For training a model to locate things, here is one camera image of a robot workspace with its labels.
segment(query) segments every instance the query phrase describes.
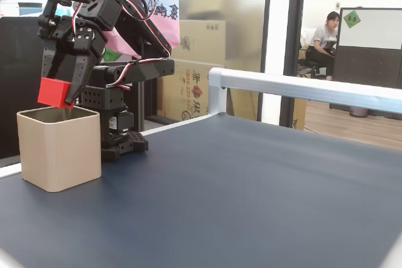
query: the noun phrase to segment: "dark blue mat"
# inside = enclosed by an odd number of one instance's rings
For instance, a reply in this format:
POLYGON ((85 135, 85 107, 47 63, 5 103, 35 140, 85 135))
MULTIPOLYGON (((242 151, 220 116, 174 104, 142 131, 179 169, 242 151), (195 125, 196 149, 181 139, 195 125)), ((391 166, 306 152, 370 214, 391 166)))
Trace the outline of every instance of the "dark blue mat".
POLYGON ((402 153, 227 115, 148 136, 99 180, 0 180, 27 268, 378 268, 402 230, 402 153))

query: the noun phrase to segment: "red cube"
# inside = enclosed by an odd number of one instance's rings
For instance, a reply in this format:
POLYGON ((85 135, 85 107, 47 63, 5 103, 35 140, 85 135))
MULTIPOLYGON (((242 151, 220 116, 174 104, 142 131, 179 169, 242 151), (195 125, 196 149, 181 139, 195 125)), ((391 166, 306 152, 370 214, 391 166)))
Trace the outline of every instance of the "red cube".
POLYGON ((64 102, 70 84, 54 78, 42 78, 38 103, 58 108, 72 108, 74 104, 68 105, 64 102))

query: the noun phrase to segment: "aluminum frame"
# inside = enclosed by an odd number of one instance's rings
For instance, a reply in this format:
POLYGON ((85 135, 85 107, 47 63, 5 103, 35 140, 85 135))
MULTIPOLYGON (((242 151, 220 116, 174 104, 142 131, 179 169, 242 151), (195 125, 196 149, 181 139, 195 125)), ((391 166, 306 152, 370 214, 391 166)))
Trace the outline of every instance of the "aluminum frame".
POLYGON ((227 88, 402 114, 402 90, 399 89, 225 68, 213 68, 209 73, 209 114, 226 112, 227 88))

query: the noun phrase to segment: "green sticky note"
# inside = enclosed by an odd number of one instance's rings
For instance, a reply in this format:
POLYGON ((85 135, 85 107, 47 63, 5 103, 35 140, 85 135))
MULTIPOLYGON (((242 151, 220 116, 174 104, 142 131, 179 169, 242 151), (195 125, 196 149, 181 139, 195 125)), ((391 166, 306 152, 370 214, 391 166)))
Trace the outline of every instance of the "green sticky note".
POLYGON ((115 51, 105 48, 105 55, 103 56, 103 60, 105 62, 113 62, 116 61, 120 56, 120 53, 116 53, 115 51))
POLYGON ((357 15, 356 11, 350 12, 348 15, 344 17, 344 20, 349 28, 352 28, 357 23, 360 23, 359 15, 357 15))

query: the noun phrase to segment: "beige cup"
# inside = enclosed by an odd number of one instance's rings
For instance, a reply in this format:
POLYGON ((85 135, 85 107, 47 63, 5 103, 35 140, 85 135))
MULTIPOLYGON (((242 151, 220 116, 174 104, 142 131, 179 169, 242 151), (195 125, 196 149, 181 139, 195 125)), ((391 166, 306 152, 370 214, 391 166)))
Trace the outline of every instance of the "beige cup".
POLYGON ((49 192, 101 176, 99 113, 74 107, 17 113, 24 180, 49 192))

